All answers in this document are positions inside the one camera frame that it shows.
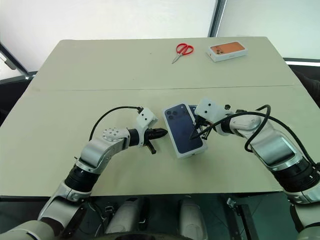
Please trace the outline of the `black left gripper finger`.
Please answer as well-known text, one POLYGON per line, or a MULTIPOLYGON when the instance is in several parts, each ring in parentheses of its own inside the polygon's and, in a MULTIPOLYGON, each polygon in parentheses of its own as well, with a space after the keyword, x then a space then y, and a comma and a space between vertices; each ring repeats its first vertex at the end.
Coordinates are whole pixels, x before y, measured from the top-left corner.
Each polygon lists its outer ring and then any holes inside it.
POLYGON ((155 140, 164 137, 168 131, 163 128, 152 128, 150 130, 150 139, 155 140))
POLYGON ((150 140, 148 140, 146 142, 146 146, 148 147, 148 149, 150 150, 151 154, 154 155, 157 153, 156 149, 154 148, 153 144, 150 142, 150 140))

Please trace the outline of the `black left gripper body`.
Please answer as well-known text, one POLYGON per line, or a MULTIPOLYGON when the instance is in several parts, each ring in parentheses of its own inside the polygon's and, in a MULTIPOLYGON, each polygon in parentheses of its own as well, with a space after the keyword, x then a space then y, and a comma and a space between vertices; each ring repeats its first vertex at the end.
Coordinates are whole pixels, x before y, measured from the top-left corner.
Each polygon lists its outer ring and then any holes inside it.
POLYGON ((148 128, 145 132, 144 132, 144 140, 143 140, 143 146, 144 147, 152 147, 152 143, 151 143, 151 137, 153 134, 153 129, 152 128, 148 128))

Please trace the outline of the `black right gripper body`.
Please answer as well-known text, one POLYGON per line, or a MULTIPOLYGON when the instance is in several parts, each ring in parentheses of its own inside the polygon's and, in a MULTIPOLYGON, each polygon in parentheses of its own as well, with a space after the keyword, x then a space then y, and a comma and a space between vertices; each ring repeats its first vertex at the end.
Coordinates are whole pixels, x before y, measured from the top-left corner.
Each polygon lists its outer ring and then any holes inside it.
POLYGON ((194 129, 196 131, 203 131, 204 128, 212 129, 211 126, 212 124, 208 122, 205 118, 201 117, 200 115, 195 116, 194 129))

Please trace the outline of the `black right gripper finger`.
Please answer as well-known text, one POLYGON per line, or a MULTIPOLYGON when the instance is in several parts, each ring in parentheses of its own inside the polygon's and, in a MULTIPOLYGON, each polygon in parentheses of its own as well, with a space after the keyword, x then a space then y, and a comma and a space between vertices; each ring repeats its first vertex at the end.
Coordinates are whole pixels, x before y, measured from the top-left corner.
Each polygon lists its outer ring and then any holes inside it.
POLYGON ((201 127, 201 138, 203 140, 207 140, 208 136, 210 135, 211 131, 214 129, 212 125, 207 126, 206 128, 201 127))
POLYGON ((192 132, 189 136, 190 140, 196 139, 202 135, 201 134, 201 127, 202 127, 202 125, 200 123, 198 123, 198 122, 194 123, 192 132))

